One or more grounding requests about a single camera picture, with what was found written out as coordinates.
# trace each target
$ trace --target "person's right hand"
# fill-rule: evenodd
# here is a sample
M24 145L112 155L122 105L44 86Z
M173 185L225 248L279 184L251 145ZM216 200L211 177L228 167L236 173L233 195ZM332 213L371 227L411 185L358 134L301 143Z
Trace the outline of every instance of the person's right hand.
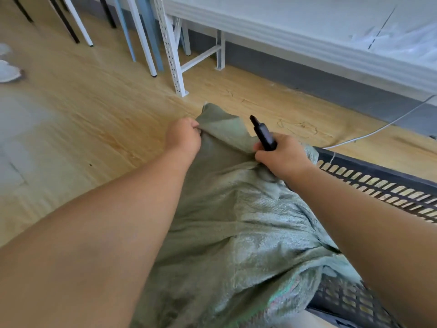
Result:
M254 145L254 150L255 159L265 164L276 177L283 181L291 181L302 171L314 167L302 145L295 138L280 133L272 133L272 135L277 142L274 151L264 151L260 142Z

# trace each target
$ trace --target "black stool leg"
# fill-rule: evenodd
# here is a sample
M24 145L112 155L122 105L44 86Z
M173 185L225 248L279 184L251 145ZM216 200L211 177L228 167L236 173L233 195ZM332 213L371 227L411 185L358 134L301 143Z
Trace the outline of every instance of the black stool leg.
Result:
M67 5L65 4L65 1L64 1L64 0L59 0L59 3L62 5L62 7L64 8L65 11L67 11L68 13L70 12L70 11L68 10L68 7L67 7Z
M77 44L80 43L79 38L76 36L76 33L74 33L73 28L71 27L70 23L67 21L67 18L65 18L61 8L56 3L56 0L49 0L49 1L52 4L53 9L56 11L58 16L60 17L61 21L64 23L65 28L68 30L68 33L70 33L70 35L73 38L74 42L77 43Z
M106 17L108 18L108 22L110 26L115 29L117 26L115 25L114 19L112 18L111 11L109 11L108 4L106 3L106 0L100 0L100 3L102 4L103 10L105 11Z
M23 5L21 4L21 2L19 0L14 0L15 4L17 5L17 7L20 9L20 11L23 13L24 16L26 16L27 20L30 23L33 23L33 19L30 18L29 14L27 13L27 11L24 9Z

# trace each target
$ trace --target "black handheld tool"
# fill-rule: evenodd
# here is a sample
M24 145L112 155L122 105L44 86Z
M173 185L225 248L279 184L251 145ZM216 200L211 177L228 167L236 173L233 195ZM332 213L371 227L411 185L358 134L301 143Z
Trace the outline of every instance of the black handheld tool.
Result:
M270 134L269 129L267 129L267 126L264 123L260 123L254 115L250 115L250 120L254 125L255 133L257 134L264 149L266 151L274 151L277 143Z

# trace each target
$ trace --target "plastic basket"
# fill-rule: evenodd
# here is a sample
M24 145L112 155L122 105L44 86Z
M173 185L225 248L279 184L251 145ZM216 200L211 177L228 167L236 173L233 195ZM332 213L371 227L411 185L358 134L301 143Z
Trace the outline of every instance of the plastic basket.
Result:
M437 183L316 148L317 166L372 197L429 223L437 223ZM309 308L330 312L363 328L400 327L368 289L324 276Z

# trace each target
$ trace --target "wooden floor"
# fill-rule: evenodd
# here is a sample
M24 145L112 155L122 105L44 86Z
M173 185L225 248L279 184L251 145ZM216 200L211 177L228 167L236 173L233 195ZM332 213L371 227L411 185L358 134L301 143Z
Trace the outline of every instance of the wooden floor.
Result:
M184 73L185 98L166 71L152 78L135 32L131 61L121 29L81 14L94 41L74 44L47 0L0 0L0 42L24 80L0 86L0 245L91 188L158 154L169 121L197 116L206 102L316 146L364 135L383 122L248 72L214 70L208 59ZM437 142L391 126L336 152L437 181Z

